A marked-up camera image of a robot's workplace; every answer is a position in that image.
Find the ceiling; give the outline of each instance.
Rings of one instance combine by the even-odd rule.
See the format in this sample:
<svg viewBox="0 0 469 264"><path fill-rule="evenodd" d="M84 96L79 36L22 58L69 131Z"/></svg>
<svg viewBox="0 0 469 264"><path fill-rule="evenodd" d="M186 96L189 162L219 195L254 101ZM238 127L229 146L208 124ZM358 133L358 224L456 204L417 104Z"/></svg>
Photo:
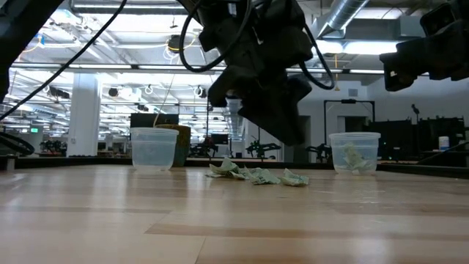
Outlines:
<svg viewBox="0 0 469 264"><path fill-rule="evenodd" d="M298 1L305 12L306 20L312 23L315 18L327 15L331 1ZM28 48L18 57L17 62L22 63L64 63L76 54L84 43L100 29L111 17L113 9L103 10L86 7L87 4L96 4L96 1L75 0L65 1L63 7L57 10ZM119 1L99 1L100 4L118 4ZM373 1L371 0L364 9L355 17L360 19L374 19L375 21L396 21L408 10L413 10L410 15L419 16L424 12L427 1ZM104 65L181 65L179 56L173 54L167 48L166 42L173 34L179 34L186 18L184 10L174 1L129 1L129 4L139 8L127 9L117 17L106 32L76 64L104 64ZM154 10L145 9L148 5L162 5L174 7L167 14L155 14ZM197 36L202 26L192 21L185 40L187 49L185 55L191 65L205 65L213 61L218 52L212 50L203 52ZM350 24L350 31L367 28L359 23ZM342 41L346 45L350 40ZM366 54L325 54L330 67L382 70L378 55ZM311 61L308 66L315 67L316 61ZM52 74L52 70L40 68L12 68L10 80L12 86L4 103L4 110L15 100L26 97L35 87L41 85ZM51 85L73 96L74 72L64 72ZM206 133L204 113L206 113L207 99L199 96L200 89L208 89L211 83L217 79L217 72L206 74L189 74L171 72L170 70L159 72L122 72L107 70L99 72L103 85L103 105L101 107L101 134L128 133L129 115L139 112L135 101L149 108L149 111L173 114L187 114L183 116L185 125L192 126L193 136L202 136ZM340 75L340 81L373 82L376 76ZM111 97L109 90L119 90L117 97ZM150 105L162 103L167 99L165 106ZM42 91L34 98L32 103L17 111L13 118L5 120L10 127L27 126L31 123L46 124L46 133L60 136L67 133L68 117L70 116L70 100L57 98L50 95L49 91ZM236 115L240 108L240 102L232 100L225 109L214 109L210 112L208 133L230 133L233 139L242 139L242 118Z"/></svg>

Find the clear plastic container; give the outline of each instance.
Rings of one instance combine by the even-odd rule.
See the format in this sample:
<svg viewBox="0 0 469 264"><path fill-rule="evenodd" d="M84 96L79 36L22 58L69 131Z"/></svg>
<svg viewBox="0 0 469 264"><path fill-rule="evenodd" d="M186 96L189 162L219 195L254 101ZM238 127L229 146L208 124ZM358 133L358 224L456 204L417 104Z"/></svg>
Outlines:
<svg viewBox="0 0 469 264"><path fill-rule="evenodd" d="M334 169L339 174L372 175L376 172L380 133L329 135Z"/></svg>
<svg viewBox="0 0 469 264"><path fill-rule="evenodd" d="M139 171L151 174L173 165L179 131L165 128L131 128L132 162Z"/></svg>

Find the crumpled paper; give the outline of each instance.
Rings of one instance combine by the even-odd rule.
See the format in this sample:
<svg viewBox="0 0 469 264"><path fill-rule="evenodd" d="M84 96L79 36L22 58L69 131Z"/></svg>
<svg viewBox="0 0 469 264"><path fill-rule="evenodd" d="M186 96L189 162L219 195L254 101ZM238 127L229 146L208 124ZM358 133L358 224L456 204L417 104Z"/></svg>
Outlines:
<svg viewBox="0 0 469 264"><path fill-rule="evenodd" d="M280 179L272 175L268 169L256 168L248 171L249 180L254 185L279 184Z"/></svg>
<svg viewBox="0 0 469 264"><path fill-rule="evenodd" d="M211 173L206 174L208 177L233 177L239 180L247 180L249 176L245 171L241 170L229 158L224 158L220 167L210 164Z"/></svg>
<svg viewBox="0 0 469 264"><path fill-rule="evenodd" d="M280 177L280 181L286 186L302 187L309 184L309 177L296 175L285 169L284 176Z"/></svg>
<svg viewBox="0 0 469 264"><path fill-rule="evenodd" d="M372 162L363 159L361 154L355 149L353 143L347 143L344 146L345 162L347 162L347 169L351 170L354 175L373 169Z"/></svg>

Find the table surface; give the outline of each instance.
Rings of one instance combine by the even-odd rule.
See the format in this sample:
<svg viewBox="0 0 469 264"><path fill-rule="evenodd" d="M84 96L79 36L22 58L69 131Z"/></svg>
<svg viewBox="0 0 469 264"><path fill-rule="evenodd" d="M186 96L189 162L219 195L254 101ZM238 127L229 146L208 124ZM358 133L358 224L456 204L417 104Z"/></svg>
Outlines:
<svg viewBox="0 0 469 264"><path fill-rule="evenodd" d="M294 188L206 171L3 173L1 263L469 263L467 180L293 170L310 177Z"/></svg>

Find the wooden table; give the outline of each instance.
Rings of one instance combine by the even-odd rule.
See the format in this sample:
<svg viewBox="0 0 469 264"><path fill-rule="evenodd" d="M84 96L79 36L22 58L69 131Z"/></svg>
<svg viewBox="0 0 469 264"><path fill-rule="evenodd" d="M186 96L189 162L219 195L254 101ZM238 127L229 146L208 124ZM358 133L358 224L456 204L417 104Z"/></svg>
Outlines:
<svg viewBox="0 0 469 264"><path fill-rule="evenodd" d="M467 180L293 170L311 179L293 188L206 171L2 174L1 263L469 263Z"/></svg>

